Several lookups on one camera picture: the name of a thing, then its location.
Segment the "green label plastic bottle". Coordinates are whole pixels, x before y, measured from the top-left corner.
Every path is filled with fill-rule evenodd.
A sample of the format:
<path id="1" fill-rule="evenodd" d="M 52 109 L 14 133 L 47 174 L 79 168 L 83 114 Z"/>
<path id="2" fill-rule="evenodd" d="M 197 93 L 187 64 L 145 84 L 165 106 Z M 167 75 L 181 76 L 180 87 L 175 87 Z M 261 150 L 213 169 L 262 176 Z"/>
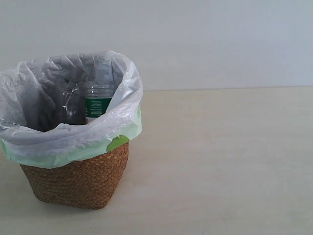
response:
<path id="1" fill-rule="evenodd" d="M 87 123 L 102 116 L 115 93 L 112 81 L 89 81 L 86 83 L 85 107 Z"/>

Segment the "red label clear cola bottle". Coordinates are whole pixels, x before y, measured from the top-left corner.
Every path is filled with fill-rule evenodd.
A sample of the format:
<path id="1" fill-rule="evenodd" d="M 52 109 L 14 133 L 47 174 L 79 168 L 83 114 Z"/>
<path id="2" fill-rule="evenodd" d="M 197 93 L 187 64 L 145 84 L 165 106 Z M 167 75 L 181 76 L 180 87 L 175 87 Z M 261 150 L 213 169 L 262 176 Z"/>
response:
<path id="1" fill-rule="evenodd" d="M 57 89 L 55 118 L 57 124 L 84 125 L 85 98 L 77 81 L 62 81 Z"/>

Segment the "white green plastic bin liner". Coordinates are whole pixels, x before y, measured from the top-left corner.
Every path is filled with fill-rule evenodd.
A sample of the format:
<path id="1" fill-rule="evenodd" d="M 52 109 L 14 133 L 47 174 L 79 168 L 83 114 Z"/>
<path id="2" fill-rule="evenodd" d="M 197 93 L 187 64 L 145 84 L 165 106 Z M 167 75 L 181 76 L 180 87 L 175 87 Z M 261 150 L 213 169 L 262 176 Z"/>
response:
<path id="1" fill-rule="evenodd" d="M 88 81 L 114 94 L 107 111 L 83 125 L 61 120 L 62 94 L 84 107 Z M 107 153 L 142 131 L 143 84 L 129 58 L 114 51 L 23 61 L 0 73 L 0 146 L 6 158 L 52 169 Z"/>

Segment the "brown woven wicker basket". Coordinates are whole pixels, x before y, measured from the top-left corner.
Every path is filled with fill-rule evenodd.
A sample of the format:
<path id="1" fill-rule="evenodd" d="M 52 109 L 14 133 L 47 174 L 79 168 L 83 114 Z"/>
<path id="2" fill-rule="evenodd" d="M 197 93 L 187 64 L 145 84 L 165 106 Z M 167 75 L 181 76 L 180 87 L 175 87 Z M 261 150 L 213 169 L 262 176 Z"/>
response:
<path id="1" fill-rule="evenodd" d="M 22 165 L 35 197 L 81 209 L 104 208 L 113 196 L 129 157 L 129 144 L 91 159 L 45 169 Z"/>

